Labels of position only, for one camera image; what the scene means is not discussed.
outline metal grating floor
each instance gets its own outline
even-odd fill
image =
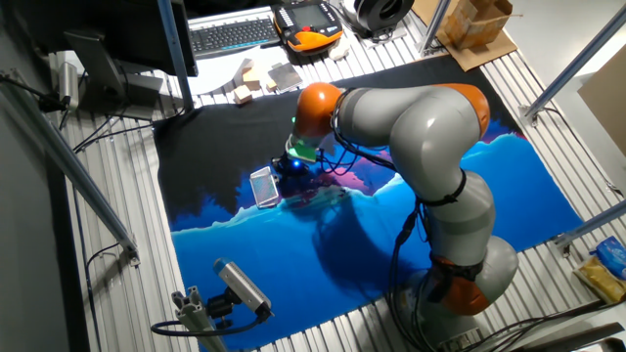
[[[247,17],[268,16],[267,9],[251,10],[236,15],[194,20],[190,27],[209,22],[221,23]],[[410,13],[403,25],[408,34],[375,49],[366,49],[354,34],[347,33],[351,52],[344,60],[313,57],[296,67],[305,83],[335,81],[404,65],[420,58],[415,44],[425,33],[424,24]],[[561,117],[542,112],[536,128],[519,118],[519,105],[529,105],[542,91],[543,84],[524,62],[520,52],[486,64],[481,68],[499,92],[537,154],[555,178],[560,189],[583,219],[589,219],[620,201],[604,184],[604,180],[583,152],[574,133]],[[162,91],[180,97],[175,78],[160,71],[154,76],[166,78]],[[268,94],[254,92],[255,96]],[[232,93],[194,97],[196,107],[212,104],[233,104]],[[175,113],[172,102],[161,102],[154,119]],[[116,132],[147,125],[132,119],[109,121],[103,116],[80,116],[68,120],[63,134],[70,146],[89,136],[98,126],[107,126],[100,133]],[[163,201],[158,186],[158,158],[152,131],[144,128],[101,140],[80,153],[79,158],[108,197],[126,228],[139,245],[141,265],[131,267],[114,248],[94,260],[90,267],[94,293],[95,317],[90,310],[86,273],[79,266],[84,307],[92,350],[99,350],[94,318],[103,351],[198,351],[194,339],[167,338],[150,332],[150,325],[174,320],[170,293],[183,291],[176,253],[171,241]],[[114,238],[80,195],[74,198],[67,181],[74,240],[78,262],[92,253],[115,243]],[[582,239],[576,240],[572,255],[563,258],[547,242],[518,255],[519,270],[507,292],[484,313],[477,316],[483,335],[516,321],[563,311],[595,300],[590,291],[572,275],[595,243],[611,235],[626,242],[626,225],[616,220]],[[261,352],[289,351],[411,351],[390,322],[384,300],[372,302],[355,311],[336,317],[317,327],[282,338],[259,347]]]

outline cardboard box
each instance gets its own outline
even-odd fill
[[[438,3],[438,0],[420,0],[413,4],[412,9],[426,25],[429,25],[432,21],[432,14],[434,14]],[[517,47],[507,35],[506,30],[501,31],[496,40],[491,43],[473,48],[457,49],[454,44],[450,42],[448,35],[443,31],[443,27],[445,27],[450,15],[452,15],[452,12],[456,9],[457,4],[459,4],[459,0],[450,1],[450,6],[446,11],[443,24],[437,30],[437,39],[446,47],[450,55],[454,57],[465,72],[517,50]]]
[[[485,45],[496,40],[512,11],[508,0],[460,0],[444,31],[457,49]]]

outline yellow object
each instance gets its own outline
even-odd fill
[[[268,92],[274,92],[278,86],[276,85],[276,82],[270,78],[265,84],[265,88],[267,88]]]
[[[606,303],[616,303],[626,299],[626,282],[612,276],[595,255],[574,274]]]
[[[235,103],[239,105],[245,104],[252,100],[252,93],[245,85],[235,88],[233,93],[235,93]]]
[[[249,90],[261,89],[261,80],[258,77],[258,73],[254,67],[244,73],[244,84]]]

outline keyboard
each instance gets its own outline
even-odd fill
[[[279,43],[270,19],[251,20],[200,28],[191,31],[196,60],[233,54],[256,45]]]

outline metal bar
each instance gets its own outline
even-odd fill
[[[558,92],[569,82],[569,80],[582,68],[591,58],[598,53],[601,47],[606,44],[617,30],[626,22],[626,5],[604,26],[604,28],[592,39],[589,44],[578,54],[574,60],[560,73],[560,75],[544,90],[530,108],[523,109],[524,116],[532,116],[536,119],[537,112],[541,110]]]
[[[626,200],[620,201],[618,204],[585,221],[584,224],[580,225],[576,229],[558,236],[555,239],[555,244],[558,247],[564,247],[572,241],[598,229],[600,226],[613,221],[624,214],[626,214]]]
[[[437,34],[437,30],[441,26],[443,18],[446,15],[446,11],[448,11],[449,5],[450,0],[440,0],[437,4],[437,8],[434,9],[434,14],[432,15],[432,20],[428,25],[428,29],[426,30],[425,38],[420,42],[418,47],[418,51],[420,52],[421,57],[427,54],[427,51],[430,48],[430,43],[432,43],[432,41],[434,40],[434,37]]]
[[[165,35],[168,38],[169,54],[172,57],[180,91],[183,95],[183,107],[185,108],[185,112],[190,112],[194,109],[194,100],[192,99],[192,91],[189,88],[189,81],[187,80],[185,59],[183,58],[183,50],[180,47],[171,0],[158,0],[158,10],[160,11],[160,18],[163,22]]]
[[[39,111],[32,97],[28,96],[24,90],[9,84],[0,84],[0,94],[6,102],[13,102],[12,106],[16,108],[13,109],[15,111],[13,116],[16,122],[21,124],[23,121],[27,125],[36,140],[43,145],[46,153],[50,154],[59,165],[124,250],[131,258],[138,259],[137,245],[128,237],[128,232],[117,214],[80,160],[66,144],[59,130]]]

